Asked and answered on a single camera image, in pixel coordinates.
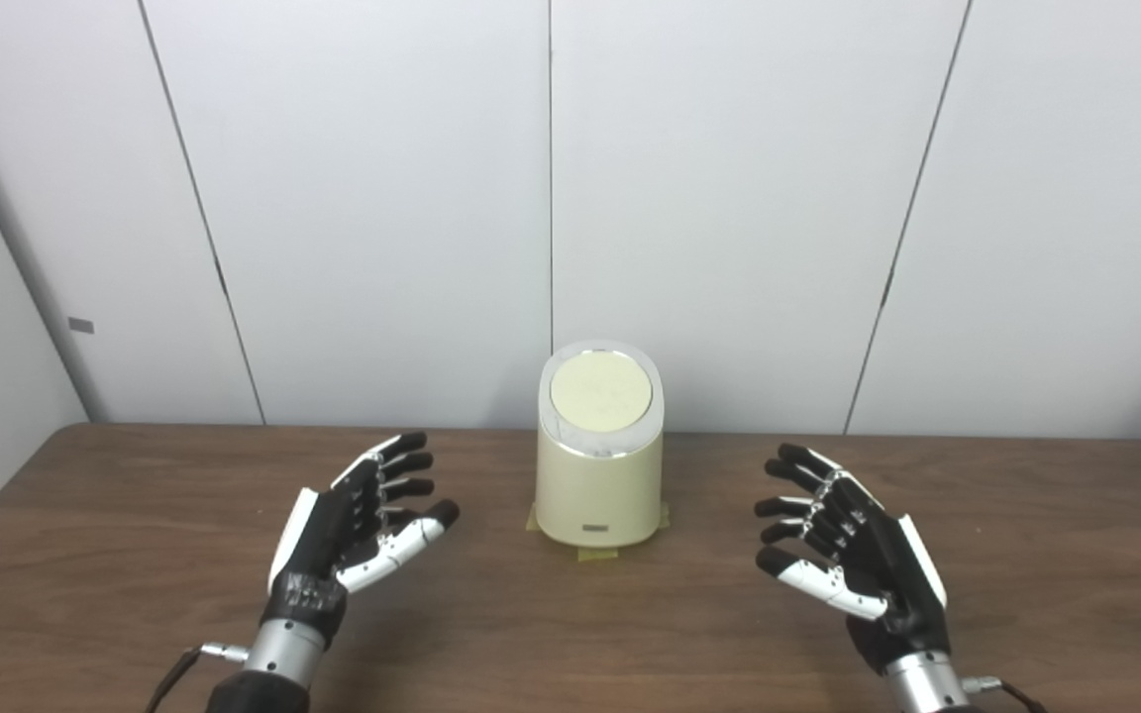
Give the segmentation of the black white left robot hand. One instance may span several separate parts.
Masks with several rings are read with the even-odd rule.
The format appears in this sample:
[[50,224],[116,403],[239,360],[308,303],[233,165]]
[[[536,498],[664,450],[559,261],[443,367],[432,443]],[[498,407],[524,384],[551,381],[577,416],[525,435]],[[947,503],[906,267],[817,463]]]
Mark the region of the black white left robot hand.
[[299,491],[280,534],[261,619],[309,627],[331,647],[349,597],[398,572],[458,522],[450,499],[418,513],[394,501],[429,496],[424,432],[394,435],[345,465],[326,491]]

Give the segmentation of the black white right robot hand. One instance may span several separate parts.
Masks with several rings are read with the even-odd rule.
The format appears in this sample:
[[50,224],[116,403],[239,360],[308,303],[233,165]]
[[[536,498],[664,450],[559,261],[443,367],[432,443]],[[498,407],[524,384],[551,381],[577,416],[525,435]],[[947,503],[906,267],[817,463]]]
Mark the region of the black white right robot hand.
[[756,568],[842,611],[853,647],[879,675],[896,661],[949,655],[947,592],[909,515],[892,515],[850,470],[783,443],[766,461],[804,495],[758,501],[774,520]]

